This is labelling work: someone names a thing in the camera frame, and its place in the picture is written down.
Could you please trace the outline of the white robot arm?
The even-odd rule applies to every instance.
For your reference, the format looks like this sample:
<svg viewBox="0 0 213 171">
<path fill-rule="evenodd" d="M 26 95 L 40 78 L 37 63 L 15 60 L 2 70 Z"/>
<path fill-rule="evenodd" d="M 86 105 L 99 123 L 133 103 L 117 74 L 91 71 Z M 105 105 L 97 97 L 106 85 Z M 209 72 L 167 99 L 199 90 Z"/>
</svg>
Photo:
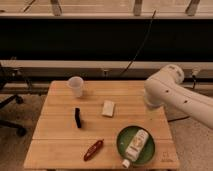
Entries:
<svg viewBox="0 0 213 171">
<path fill-rule="evenodd" d="M 183 70 L 174 64 L 162 67 L 144 82 L 144 101 L 150 108 L 172 105 L 213 129 L 213 98 L 181 86 Z"/>
</svg>

